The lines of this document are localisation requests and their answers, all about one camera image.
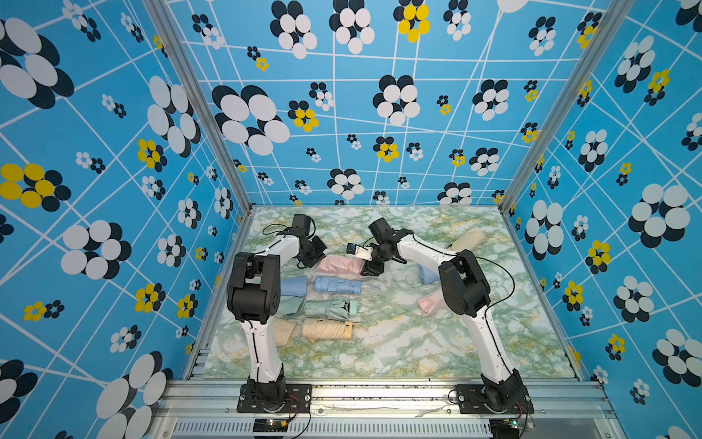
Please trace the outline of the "pink sleeved umbrella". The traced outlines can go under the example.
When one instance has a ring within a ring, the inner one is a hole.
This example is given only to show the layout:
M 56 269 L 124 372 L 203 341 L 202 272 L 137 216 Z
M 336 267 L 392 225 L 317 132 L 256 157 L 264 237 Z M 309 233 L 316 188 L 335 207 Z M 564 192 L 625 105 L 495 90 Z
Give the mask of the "pink sleeved umbrella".
M 439 311 L 446 309 L 446 303 L 444 301 L 444 294 L 442 290 L 436 290 L 427 296 L 422 297 L 417 302 L 422 311 L 422 316 L 427 318 Z
M 319 263 L 317 270 L 333 276 L 360 276 L 364 263 L 360 258 L 330 254 Z

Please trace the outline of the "mint green umbrella sleeve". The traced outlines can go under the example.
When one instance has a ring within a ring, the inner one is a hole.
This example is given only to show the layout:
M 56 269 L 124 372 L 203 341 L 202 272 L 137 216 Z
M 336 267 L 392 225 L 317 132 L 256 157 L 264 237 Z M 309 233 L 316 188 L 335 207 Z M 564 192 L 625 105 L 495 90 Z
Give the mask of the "mint green umbrella sleeve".
M 303 297 L 282 296 L 278 311 L 284 316 L 296 316 L 300 312 L 303 303 L 305 303 Z

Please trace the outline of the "beige umbrella sleeve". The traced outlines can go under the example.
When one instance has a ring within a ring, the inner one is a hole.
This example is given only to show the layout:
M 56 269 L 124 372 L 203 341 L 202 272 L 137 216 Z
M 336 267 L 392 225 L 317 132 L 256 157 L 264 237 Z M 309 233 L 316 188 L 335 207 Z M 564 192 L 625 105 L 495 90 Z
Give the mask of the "beige umbrella sleeve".
M 282 318 L 277 318 L 274 321 L 273 329 L 275 343 L 278 348 L 286 347 L 294 338 L 301 334 L 299 324 Z

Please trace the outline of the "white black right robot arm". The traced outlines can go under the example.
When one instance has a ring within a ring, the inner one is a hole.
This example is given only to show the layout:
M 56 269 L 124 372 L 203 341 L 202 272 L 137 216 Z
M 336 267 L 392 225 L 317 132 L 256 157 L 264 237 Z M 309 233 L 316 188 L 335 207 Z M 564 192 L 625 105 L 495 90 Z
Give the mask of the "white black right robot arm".
M 508 358 L 494 328 L 491 287 L 480 265 L 480 258 L 464 250 L 451 252 L 426 243 L 412 230 L 394 229 L 383 218 L 369 230 L 374 243 L 369 247 L 347 245 L 347 253 L 363 261 L 363 276 L 379 276 L 385 263 L 413 261 L 438 274 L 442 298 L 447 307 L 462 318 L 481 364 L 483 395 L 478 398 L 489 410 L 504 413 L 528 396 L 517 367 Z

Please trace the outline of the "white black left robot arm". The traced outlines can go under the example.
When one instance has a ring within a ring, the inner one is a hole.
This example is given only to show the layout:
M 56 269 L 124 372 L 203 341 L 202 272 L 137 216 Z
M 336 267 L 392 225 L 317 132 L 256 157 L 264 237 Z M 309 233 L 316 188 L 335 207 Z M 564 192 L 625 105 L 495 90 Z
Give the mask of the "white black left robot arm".
M 277 408 L 285 402 L 284 367 L 273 328 L 282 298 L 282 268 L 291 260 L 312 268 L 324 259 L 326 249 L 314 220 L 295 214 L 266 248 L 234 256 L 226 307 L 247 340 L 250 373 L 242 394 L 255 404 Z

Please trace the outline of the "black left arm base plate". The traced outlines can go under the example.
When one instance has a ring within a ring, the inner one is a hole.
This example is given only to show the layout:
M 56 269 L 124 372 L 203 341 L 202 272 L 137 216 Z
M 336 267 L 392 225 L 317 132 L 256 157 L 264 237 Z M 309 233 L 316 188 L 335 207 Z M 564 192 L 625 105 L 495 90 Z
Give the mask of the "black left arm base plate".
M 259 384 L 241 386 L 238 413 L 310 413 L 313 386 L 309 384 Z

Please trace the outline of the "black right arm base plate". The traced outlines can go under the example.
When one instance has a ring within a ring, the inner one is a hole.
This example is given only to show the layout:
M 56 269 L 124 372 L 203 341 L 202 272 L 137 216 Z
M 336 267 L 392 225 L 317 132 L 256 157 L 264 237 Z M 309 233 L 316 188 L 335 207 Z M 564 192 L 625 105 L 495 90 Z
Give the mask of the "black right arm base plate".
M 448 394 L 461 414 L 532 415 L 531 397 L 524 386 L 501 389 L 484 384 L 459 384 Z

